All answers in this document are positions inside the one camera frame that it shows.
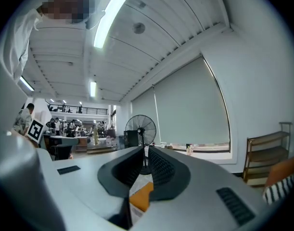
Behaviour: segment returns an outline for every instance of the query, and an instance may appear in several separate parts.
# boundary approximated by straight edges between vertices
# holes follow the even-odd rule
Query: standing fan
[[[143,147],[144,166],[141,169],[142,175],[151,173],[146,164],[145,146],[152,143],[156,136],[156,127],[151,118],[146,115],[133,116],[127,123],[125,131],[137,132],[139,144]]]

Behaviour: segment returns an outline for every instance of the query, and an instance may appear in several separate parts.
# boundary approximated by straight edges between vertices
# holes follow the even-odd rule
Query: railing
[[[70,105],[57,105],[57,104],[48,104],[47,106],[51,112],[78,113],[78,114],[89,114],[89,115],[107,115],[107,109],[70,106]]]

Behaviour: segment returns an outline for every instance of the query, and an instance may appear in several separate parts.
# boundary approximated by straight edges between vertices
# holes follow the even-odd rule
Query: person
[[[98,130],[99,130],[99,127],[100,127],[101,123],[98,122],[95,124],[95,128],[94,128],[94,131],[93,131],[93,137],[94,137],[94,144],[98,144],[99,143],[99,134],[98,134]]]
[[[58,117],[56,118],[55,126],[56,126],[56,135],[60,136],[60,121]]]
[[[75,129],[75,124],[74,124],[75,120],[73,119],[71,122],[70,122],[70,125],[69,125],[69,129],[72,131],[73,129]]]
[[[61,136],[64,136],[64,121],[61,121],[59,125],[59,133]]]
[[[29,126],[31,125],[32,117],[31,114],[35,106],[33,103],[29,103],[25,109],[22,109],[14,122],[13,129],[21,135],[25,135]]]
[[[86,23],[87,29],[90,29],[90,17],[96,14],[100,1],[28,0],[24,7],[12,16],[3,30],[0,37],[0,65],[17,83],[28,59],[31,30],[37,30],[36,26],[42,22],[43,16],[63,24]]]
[[[67,124],[67,122],[65,121],[65,122],[64,122],[64,134],[66,134],[67,129],[68,129],[68,124]]]

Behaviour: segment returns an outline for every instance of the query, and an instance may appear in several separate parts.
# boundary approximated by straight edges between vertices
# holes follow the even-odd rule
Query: ceiling
[[[100,9],[108,1],[102,0]],[[97,49],[97,28],[44,18],[31,33],[23,77],[35,89],[34,96],[80,101],[89,100],[89,82],[94,80],[97,102],[113,104],[173,51],[219,22],[225,22],[219,0],[127,0],[104,48]],[[145,27],[141,34],[134,32],[137,23]]]

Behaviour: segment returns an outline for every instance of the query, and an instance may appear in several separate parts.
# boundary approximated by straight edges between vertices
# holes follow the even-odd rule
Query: roller blind
[[[157,125],[155,101],[153,88],[144,92],[141,96],[132,101],[132,116],[145,115],[151,118],[156,126],[156,136],[154,142],[160,144],[159,130]]]
[[[156,84],[154,91],[162,142],[229,142],[225,107],[202,58]]]

